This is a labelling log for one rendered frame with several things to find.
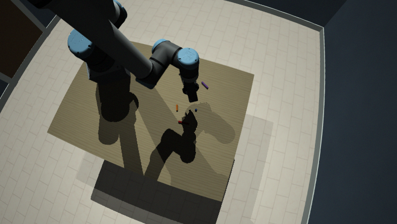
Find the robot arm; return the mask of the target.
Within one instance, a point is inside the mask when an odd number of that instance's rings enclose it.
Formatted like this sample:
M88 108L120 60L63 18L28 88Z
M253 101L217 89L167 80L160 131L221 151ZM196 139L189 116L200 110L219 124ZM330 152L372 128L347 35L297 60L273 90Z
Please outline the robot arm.
M38 9L50 9L74 28L67 41L69 50L86 62L91 70L105 72L117 61L135 75L138 83L153 89L171 64L180 71L189 102L198 101L194 84L199 76L197 51L160 39L153 45L152 56L148 60L118 30L127 18L127 11L118 1L28 1Z

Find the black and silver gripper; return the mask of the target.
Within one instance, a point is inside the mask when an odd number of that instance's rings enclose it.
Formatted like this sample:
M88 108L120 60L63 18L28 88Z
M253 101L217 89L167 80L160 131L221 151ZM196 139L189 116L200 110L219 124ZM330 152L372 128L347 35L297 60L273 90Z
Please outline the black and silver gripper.
M196 91L198 91L199 85L196 83L196 81L194 82L194 84L195 84ZM183 85L184 85L184 88L182 89L182 91L183 91L184 94L187 95L186 85L185 85L184 81L183 81Z

